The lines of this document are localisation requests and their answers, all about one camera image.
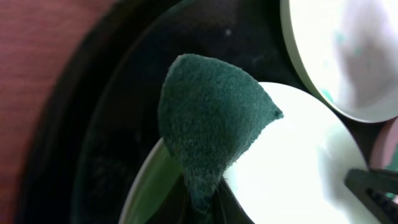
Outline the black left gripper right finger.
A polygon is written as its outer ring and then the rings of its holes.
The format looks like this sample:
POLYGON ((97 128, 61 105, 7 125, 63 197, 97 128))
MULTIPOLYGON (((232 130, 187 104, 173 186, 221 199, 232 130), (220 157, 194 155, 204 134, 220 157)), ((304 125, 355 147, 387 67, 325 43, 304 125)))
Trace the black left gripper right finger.
POLYGON ((397 172, 371 169, 351 169, 345 186, 381 223, 397 224, 397 204, 387 193, 397 195, 397 172))

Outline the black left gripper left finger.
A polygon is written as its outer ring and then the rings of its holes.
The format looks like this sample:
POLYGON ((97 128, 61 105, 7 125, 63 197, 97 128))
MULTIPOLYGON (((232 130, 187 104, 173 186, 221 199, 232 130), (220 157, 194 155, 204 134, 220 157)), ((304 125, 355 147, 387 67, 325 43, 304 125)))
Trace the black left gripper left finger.
MULTIPOLYGON (((224 180, 213 196, 212 222, 218 224, 253 224, 224 180)), ((158 210, 146 224, 200 223, 199 214, 192 208, 184 178, 179 177, 158 210)))

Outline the green yellow sponge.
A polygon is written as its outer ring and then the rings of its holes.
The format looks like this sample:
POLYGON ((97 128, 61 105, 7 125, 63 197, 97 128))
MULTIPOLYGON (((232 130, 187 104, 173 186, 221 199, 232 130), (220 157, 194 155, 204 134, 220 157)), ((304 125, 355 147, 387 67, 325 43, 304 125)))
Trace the green yellow sponge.
POLYGON ((209 213, 224 171, 283 116, 241 68, 196 54, 175 59, 160 95, 159 132, 182 167, 195 210, 209 213))

